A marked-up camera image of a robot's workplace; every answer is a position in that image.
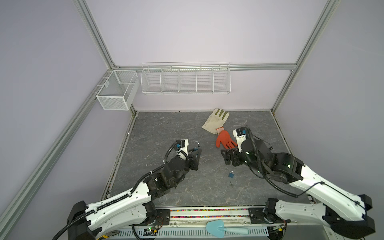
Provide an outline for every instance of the wire basket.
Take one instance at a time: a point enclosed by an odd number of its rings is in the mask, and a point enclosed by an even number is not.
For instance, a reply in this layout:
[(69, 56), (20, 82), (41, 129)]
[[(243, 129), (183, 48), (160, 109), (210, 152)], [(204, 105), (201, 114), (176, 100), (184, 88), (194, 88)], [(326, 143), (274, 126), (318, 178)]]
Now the wire basket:
[(141, 90), (144, 94), (228, 94), (229, 64), (144, 67)]
[(96, 97), (105, 110), (129, 110), (139, 85), (136, 71), (113, 70)]

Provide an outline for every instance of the orange glove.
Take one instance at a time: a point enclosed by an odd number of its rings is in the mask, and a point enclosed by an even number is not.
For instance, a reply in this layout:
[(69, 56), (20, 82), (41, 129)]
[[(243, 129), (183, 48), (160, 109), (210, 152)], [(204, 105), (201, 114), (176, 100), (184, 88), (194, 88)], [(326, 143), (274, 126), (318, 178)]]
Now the orange glove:
[(218, 132), (218, 136), (216, 139), (216, 147), (220, 147), (220, 143), (223, 144), (225, 149), (235, 148), (237, 147), (237, 143), (232, 141), (231, 136), (228, 131), (224, 130), (223, 127), (216, 129)]

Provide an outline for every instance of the perforated metal strip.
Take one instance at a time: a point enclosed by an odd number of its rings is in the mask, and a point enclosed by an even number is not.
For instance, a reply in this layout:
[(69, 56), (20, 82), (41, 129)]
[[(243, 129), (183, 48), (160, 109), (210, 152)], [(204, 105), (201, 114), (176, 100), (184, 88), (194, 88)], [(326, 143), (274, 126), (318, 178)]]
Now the perforated metal strip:
[[(249, 235), (242, 235), (247, 237), (267, 237), (269, 236), (267, 227), (259, 227), (259, 226), (248, 226), (244, 227), (248, 228)], [(110, 239), (134, 239), (135, 236), (133, 235), (131, 228), (122, 228), (119, 229), (120, 233), (110, 237)], [(138, 235), (140, 238), (153, 238), (151, 237), (143, 237), (143, 228), (139, 228)], [(237, 233), (230, 233), (230, 232), (224, 232), (224, 238), (231, 238), (236, 237), (239, 234)], [(206, 231), (205, 227), (177, 227), (177, 228), (162, 228), (159, 230), (156, 238), (191, 238), (191, 237), (197, 237), (197, 238), (217, 238)]]

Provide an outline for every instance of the shovel handle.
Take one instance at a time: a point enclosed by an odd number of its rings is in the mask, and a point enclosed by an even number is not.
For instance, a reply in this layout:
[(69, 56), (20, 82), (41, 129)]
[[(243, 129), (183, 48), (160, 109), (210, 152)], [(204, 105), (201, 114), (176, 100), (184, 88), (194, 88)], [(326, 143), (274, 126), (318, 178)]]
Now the shovel handle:
[(244, 235), (249, 234), (248, 228), (244, 228), (244, 227), (225, 227), (224, 231), (238, 233), (238, 234), (244, 234)]

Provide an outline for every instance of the light blue shovel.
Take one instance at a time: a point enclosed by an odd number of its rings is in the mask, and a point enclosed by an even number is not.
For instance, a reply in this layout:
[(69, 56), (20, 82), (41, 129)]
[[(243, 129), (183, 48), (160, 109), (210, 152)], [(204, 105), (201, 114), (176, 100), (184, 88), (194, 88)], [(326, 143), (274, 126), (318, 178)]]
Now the light blue shovel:
[(209, 232), (210, 234), (218, 238), (223, 238), (224, 232), (233, 232), (233, 233), (244, 234), (244, 235), (249, 234), (248, 228), (224, 227), (223, 220), (216, 220), (216, 221), (207, 223), (206, 229), (207, 229), (207, 232)]

